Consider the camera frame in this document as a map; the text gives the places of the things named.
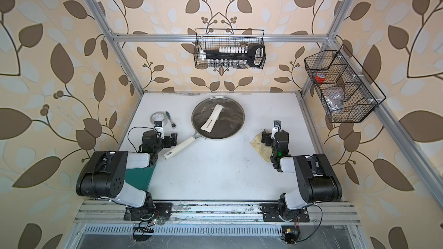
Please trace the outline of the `yellow cloth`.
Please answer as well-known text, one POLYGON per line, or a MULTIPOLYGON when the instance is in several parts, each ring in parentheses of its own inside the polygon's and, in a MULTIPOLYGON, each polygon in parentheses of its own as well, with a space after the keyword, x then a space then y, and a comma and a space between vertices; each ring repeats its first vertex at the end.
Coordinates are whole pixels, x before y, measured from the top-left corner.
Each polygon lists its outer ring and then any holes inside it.
POLYGON ((270 146, 266 146, 264 143, 261 142, 261 137, 262 134, 258 134, 257 136, 255 136, 250 145, 253 147, 254 150, 257 151, 257 153, 264 159, 264 161, 270 163, 272 149, 270 146))

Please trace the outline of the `glass pot lid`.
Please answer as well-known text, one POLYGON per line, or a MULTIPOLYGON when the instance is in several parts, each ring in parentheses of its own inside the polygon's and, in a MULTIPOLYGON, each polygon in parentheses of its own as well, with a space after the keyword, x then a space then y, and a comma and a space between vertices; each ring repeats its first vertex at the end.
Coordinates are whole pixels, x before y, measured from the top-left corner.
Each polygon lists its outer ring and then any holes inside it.
POLYGON ((245 121, 242 106, 234 99, 215 96, 198 103, 192 112, 192 125, 200 136, 226 139, 241 130, 245 121))

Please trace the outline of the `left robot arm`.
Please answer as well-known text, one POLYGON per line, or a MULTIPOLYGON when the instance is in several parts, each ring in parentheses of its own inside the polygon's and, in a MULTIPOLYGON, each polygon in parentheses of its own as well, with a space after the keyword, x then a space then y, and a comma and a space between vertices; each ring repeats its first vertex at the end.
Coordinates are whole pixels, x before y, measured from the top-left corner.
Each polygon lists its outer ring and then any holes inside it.
POLYGON ((146 131, 142 144, 135 152, 97 151, 82 169, 76 193, 80 197, 109 199, 134 209, 141 220, 157 215, 157 209, 149 192, 137 189, 125 180, 127 170, 156 165, 158 154, 164 148, 177 145, 177 133, 163 136, 157 130, 146 131))

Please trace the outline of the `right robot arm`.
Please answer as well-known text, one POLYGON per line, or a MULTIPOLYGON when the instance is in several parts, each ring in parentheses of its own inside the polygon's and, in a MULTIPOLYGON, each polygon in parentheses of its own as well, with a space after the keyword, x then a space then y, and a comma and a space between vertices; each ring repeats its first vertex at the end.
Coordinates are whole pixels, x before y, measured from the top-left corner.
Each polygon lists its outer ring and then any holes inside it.
POLYGON ((326 155, 291 155, 289 138, 284 130, 261 134, 261 143, 271 149, 273 168, 280 173, 296 175, 296 189, 283 193, 278 200, 279 216, 284 220, 293 219, 303 208, 315 203, 340 201, 343 193, 326 155))

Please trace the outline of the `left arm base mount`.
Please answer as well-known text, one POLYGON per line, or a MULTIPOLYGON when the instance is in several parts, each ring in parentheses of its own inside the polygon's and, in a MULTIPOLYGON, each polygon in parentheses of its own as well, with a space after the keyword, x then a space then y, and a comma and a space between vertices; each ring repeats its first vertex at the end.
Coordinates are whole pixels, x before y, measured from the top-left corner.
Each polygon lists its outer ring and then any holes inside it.
POLYGON ((172 214, 173 204, 170 202, 154 202, 140 208, 127 207, 124 221, 167 221, 172 214))

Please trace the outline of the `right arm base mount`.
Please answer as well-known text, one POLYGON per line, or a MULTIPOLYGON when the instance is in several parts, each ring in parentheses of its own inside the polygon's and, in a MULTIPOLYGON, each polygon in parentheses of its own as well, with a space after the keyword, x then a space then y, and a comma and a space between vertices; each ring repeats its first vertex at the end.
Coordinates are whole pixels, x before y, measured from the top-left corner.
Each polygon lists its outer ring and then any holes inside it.
POLYGON ((309 213, 306 209, 290 210, 280 204, 259 204, 264 222, 309 222, 309 213))

